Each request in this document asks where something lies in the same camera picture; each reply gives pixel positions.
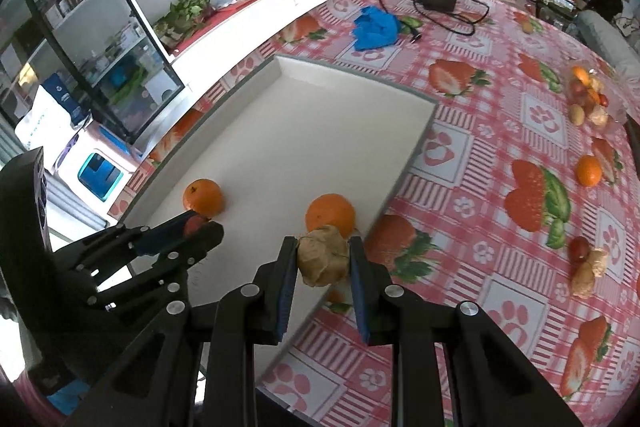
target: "metal screw head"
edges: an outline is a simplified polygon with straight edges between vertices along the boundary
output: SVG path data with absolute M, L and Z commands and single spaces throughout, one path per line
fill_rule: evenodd
M 171 301 L 169 304 L 167 304 L 166 310 L 170 315 L 178 315 L 182 313 L 186 307 L 187 306 L 185 306 L 184 302 L 182 301 Z
M 463 315 L 468 315 L 469 317 L 473 317 L 474 315 L 478 315 L 480 308 L 475 302 L 464 301 L 460 304 L 460 311 Z
M 398 286 L 397 284 L 390 284 L 385 288 L 385 293 L 389 297 L 402 297 L 402 295 L 404 295 L 404 288 L 402 288 L 402 286 Z
M 255 284 L 245 284 L 242 286 L 240 293 L 245 297 L 253 297 L 254 295 L 258 295 L 260 293 L 260 288 Z

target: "pink checkered tablecloth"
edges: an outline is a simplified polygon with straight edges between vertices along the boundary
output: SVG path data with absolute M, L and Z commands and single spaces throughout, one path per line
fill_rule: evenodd
M 555 79 L 571 59 L 603 78 L 610 68 L 545 23 L 525 34 L 524 13 L 484 1 L 490 15 L 472 37 L 425 23 L 414 44 L 403 37 L 357 52 L 353 20 L 377 0 L 328 0 L 229 71 L 189 119 L 193 124 L 198 112 L 274 52 L 377 74 L 440 100 L 422 153 L 370 234 L 367 254 L 425 299 L 478 302 L 585 426 L 605 426 L 638 382 L 640 187 L 623 128 L 603 135 L 590 124 L 572 125 Z M 385 4 L 420 24 L 409 1 Z M 459 2 L 458 10 L 478 8 Z M 623 98 L 628 94 L 625 86 L 606 82 Z M 633 105 L 627 109 L 637 118 Z M 184 135 L 187 124 L 180 126 L 143 163 L 111 209 L 114 217 Z M 609 163 L 612 183 L 577 184 L 576 162 L 592 153 Z M 531 179 L 553 187 L 559 198 L 554 208 L 543 204 Z M 610 253 L 607 272 L 588 299 L 570 295 L 566 244 L 577 235 Z M 396 263 L 399 257 L 404 263 Z M 261 386 L 327 427 L 386 425 L 391 349 L 360 342 L 350 304 L 348 284 L 338 285 Z M 450 413 L 445 376 L 442 390 Z

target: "table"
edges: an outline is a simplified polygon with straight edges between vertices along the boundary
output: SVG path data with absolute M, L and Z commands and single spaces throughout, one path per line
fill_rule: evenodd
M 579 328 L 604 317 L 612 331 L 609 349 L 602 360 L 591 363 L 580 390 L 567 397 L 586 427 L 604 426 L 638 382 L 640 182 L 622 127 L 603 136 L 570 124 L 564 117 L 564 95 L 550 89 L 540 62 L 557 74 L 572 58 L 602 73 L 609 67 L 546 23 L 524 34 L 520 21 L 527 14 L 484 1 L 491 12 L 472 37 L 428 23 L 421 26 L 422 39 L 416 43 L 401 38 L 393 46 L 356 52 L 350 35 L 353 20 L 361 7 L 377 0 L 328 0 L 243 59 L 196 108 L 212 107 L 276 51 L 378 74 L 439 99 L 432 133 L 386 211 L 384 226 L 368 242 L 369 255 L 392 269 L 396 256 L 417 255 L 426 266 L 396 272 L 396 281 L 437 303 L 477 301 L 559 393 L 572 384 L 563 375 L 572 369 L 567 360 L 580 344 Z M 399 16 L 417 17 L 410 1 L 385 0 L 385 5 Z M 458 10 L 474 7 L 460 2 Z M 609 81 L 607 85 L 624 91 Z M 638 120 L 634 107 L 629 111 Z M 176 130 L 143 163 L 112 208 L 116 217 L 181 132 Z M 618 152 L 623 168 L 616 169 L 613 186 L 579 187 L 575 163 L 594 144 L 603 147 L 598 140 Z M 527 216 L 505 209 L 507 194 L 518 188 L 515 160 L 530 162 L 532 166 L 524 164 L 527 169 L 545 167 L 564 185 L 571 203 L 563 225 L 567 237 L 584 235 L 612 253 L 590 299 L 569 295 L 566 249 L 546 246 L 548 228 L 526 232 L 516 222 L 523 224 Z M 346 285 L 336 287 L 328 299 L 260 387 L 327 427 L 386 425 L 391 349 L 362 345 Z M 446 374 L 441 375 L 444 406 L 450 412 Z

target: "orange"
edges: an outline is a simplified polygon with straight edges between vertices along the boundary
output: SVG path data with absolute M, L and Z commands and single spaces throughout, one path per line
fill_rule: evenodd
M 582 85 L 587 87 L 591 86 L 591 79 L 589 78 L 587 70 L 581 66 L 574 66 L 571 70 L 574 72 L 575 78 L 581 81 Z
M 580 185 L 594 187 L 602 178 L 602 167 L 595 156 L 585 155 L 578 160 L 575 166 L 575 177 Z
M 182 204 L 186 210 L 194 210 L 211 219 L 225 210 L 225 197 L 216 182 L 196 180 L 185 188 Z
M 596 92 L 595 89 L 591 89 L 591 87 L 589 89 L 587 89 L 587 92 L 589 93 L 589 96 L 591 97 L 591 100 L 593 100 L 593 102 L 597 103 L 598 105 L 600 105 L 600 95 Z
M 334 225 L 343 238 L 348 238 L 356 226 L 356 211 L 353 205 L 340 194 L 324 194 L 316 198 L 306 210 L 307 232 Z

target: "person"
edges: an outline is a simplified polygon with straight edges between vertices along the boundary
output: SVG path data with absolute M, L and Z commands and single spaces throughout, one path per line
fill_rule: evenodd
M 622 13 L 622 0 L 589 0 L 585 10 L 593 10 L 604 20 L 613 23 L 613 17 Z
M 588 43 L 589 39 L 587 38 L 585 40 L 585 35 L 583 35 L 580 31 L 580 28 L 583 27 L 583 25 L 580 24 L 580 20 L 583 20 L 585 18 L 585 12 L 589 10 L 594 11 L 607 23 L 613 25 L 614 17 L 622 13 L 622 9 L 622 0 L 589 0 L 584 9 L 578 12 L 578 14 L 574 17 L 574 20 L 569 24 L 565 32 L 571 35 L 577 41 L 581 42 L 587 47 L 590 47 Z

